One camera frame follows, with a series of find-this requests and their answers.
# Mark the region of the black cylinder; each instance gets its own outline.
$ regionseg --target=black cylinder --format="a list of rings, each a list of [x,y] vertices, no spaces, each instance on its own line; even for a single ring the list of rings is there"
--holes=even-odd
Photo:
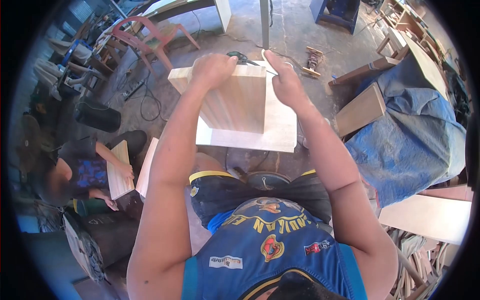
[[[82,97],[73,112],[77,122],[106,132],[115,132],[120,127],[121,114],[101,103]]]

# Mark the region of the boy holding wooden board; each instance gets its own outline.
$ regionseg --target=boy holding wooden board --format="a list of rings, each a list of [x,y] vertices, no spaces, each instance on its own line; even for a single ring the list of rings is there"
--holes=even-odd
[[[107,164],[111,163],[125,180],[134,178],[130,164],[120,161],[110,149],[122,141],[127,141],[130,161],[139,154],[147,135],[141,130],[125,132],[115,137],[107,145],[88,137],[65,143],[59,150],[56,164],[42,156],[34,174],[34,186],[45,202],[54,206],[64,206],[71,198],[88,200],[103,199],[112,210],[117,205],[102,190],[109,190]]]

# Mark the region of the wooden stool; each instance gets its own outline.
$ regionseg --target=wooden stool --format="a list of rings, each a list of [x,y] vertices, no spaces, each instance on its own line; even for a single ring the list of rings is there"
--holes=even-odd
[[[380,43],[380,46],[377,48],[377,53],[382,55],[382,50],[386,47],[388,43],[392,47],[393,54],[391,58],[396,60],[402,60],[408,53],[408,45],[402,35],[395,29],[389,27],[388,34],[384,40]]]

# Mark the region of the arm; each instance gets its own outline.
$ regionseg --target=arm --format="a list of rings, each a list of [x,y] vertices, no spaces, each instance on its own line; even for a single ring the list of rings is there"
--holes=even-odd
[[[383,300],[397,275],[396,247],[373,213],[357,165],[293,69],[271,51],[265,56],[279,74],[272,79],[275,94],[297,113],[317,176],[330,197],[335,239],[352,248],[368,298]]]
[[[132,166],[120,161],[113,152],[110,151],[105,145],[97,142],[95,144],[95,151],[100,155],[104,160],[113,164],[125,178],[133,179],[133,169]]]
[[[195,61],[192,79],[162,132],[127,271],[131,299],[180,299],[192,255],[184,188],[193,168],[202,100],[231,76],[236,58],[210,54]]]
[[[111,200],[110,197],[105,195],[101,190],[99,189],[90,189],[88,190],[88,196],[90,198],[98,198],[98,199],[103,199],[105,203],[107,204],[108,207],[110,207],[112,210],[119,210],[117,205],[115,204],[115,201]]]

